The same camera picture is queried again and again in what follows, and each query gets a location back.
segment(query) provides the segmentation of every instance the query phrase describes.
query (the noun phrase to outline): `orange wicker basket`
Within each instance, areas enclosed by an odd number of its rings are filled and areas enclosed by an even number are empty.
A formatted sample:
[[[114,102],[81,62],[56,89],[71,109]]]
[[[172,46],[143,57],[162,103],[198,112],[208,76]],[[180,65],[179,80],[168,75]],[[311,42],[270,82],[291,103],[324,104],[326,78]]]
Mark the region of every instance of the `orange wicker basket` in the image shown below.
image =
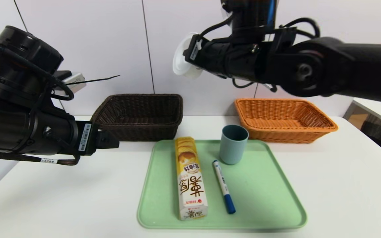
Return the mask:
[[[234,104],[250,139],[312,143],[338,129],[325,113],[305,100],[242,98]]]

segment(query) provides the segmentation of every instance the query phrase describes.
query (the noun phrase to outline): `teal plastic cup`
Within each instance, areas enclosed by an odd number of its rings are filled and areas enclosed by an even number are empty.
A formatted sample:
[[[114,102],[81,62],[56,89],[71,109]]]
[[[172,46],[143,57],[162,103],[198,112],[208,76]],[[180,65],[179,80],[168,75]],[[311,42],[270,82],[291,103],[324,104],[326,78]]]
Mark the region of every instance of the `teal plastic cup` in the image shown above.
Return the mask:
[[[237,164],[242,159],[248,137],[248,131],[242,126],[225,126],[221,133],[220,159],[226,164]]]

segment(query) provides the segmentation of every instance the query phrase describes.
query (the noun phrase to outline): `barcode label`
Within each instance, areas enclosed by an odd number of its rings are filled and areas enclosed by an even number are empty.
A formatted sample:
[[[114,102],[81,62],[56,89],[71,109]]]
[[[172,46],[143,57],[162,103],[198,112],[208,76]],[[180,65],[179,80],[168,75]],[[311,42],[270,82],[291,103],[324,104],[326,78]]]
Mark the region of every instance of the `barcode label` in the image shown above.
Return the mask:
[[[198,42],[196,42],[195,47],[193,47],[192,54],[190,55],[190,59],[195,60],[197,54],[198,54]]]
[[[86,149],[86,144],[88,143],[91,126],[92,124],[85,124],[85,127],[83,128],[82,139],[80,140],[80,144],[79,144],[79,151],[85,151]]]
[[[41,158],[41,163],[57,164],[57,161],[56,159]]]

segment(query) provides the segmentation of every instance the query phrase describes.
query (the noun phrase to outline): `snack box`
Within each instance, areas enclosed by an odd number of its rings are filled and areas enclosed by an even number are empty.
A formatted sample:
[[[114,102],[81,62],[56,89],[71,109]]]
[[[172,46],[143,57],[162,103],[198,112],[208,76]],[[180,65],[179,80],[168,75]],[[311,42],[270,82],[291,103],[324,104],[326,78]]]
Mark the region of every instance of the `snack box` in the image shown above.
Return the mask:
[[[203,218],[208,213],[201,164],[192,137],[175,140],[180,220]]]

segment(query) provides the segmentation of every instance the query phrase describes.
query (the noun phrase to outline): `white suction cup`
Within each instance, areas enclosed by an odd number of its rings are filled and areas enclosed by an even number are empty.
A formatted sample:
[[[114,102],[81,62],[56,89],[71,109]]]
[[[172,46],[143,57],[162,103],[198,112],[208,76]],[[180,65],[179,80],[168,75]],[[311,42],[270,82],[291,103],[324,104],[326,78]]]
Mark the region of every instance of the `white suction cup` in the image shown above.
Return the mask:
[[[185,61],[185,57],[183,56],[183,51],[189,48],[189,44],[191,43],[191,39],[193,35],[198,33],[192,32],[189,33],[183,40],[180,42],[179,46],[174,53],[173,58],[173,72],[177,75],[183,75],[189,78],[197,78],[202,74],[202,69],[197,68],[189,62]]]

